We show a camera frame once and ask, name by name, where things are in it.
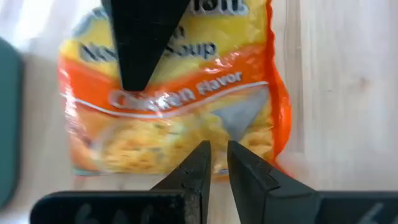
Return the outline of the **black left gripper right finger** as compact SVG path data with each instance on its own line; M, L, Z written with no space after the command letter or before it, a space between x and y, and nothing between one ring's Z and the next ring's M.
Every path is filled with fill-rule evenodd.
M241 224L315 224L316 190L236 141L228 142L228 169Z

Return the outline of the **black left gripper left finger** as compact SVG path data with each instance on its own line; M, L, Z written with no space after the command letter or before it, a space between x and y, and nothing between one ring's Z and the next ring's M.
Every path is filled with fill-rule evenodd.
M185 223L207 224L211 184L211 145L202 141L152 190L180 190L185 199Z

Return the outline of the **teal plastic bin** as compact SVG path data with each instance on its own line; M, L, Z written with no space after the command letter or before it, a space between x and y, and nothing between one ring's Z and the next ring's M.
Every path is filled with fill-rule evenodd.
M20 176L24 63L0 37L0 210L8 205Z

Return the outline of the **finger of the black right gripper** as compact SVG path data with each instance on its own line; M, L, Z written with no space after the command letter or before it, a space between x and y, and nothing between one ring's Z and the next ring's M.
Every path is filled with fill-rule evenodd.
M113 30L126 91L142 91L190 0L101 0Z

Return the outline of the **orange Maruchan chicken ramen packet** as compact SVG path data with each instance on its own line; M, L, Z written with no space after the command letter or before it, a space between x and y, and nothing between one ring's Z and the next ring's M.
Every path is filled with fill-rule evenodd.
M274 164L292 105L272 17L272 0L190 0L145 89L127 91L112 18L104 6L87 12L57 68L75 173L166 174L202 141L218 179L229 141Z

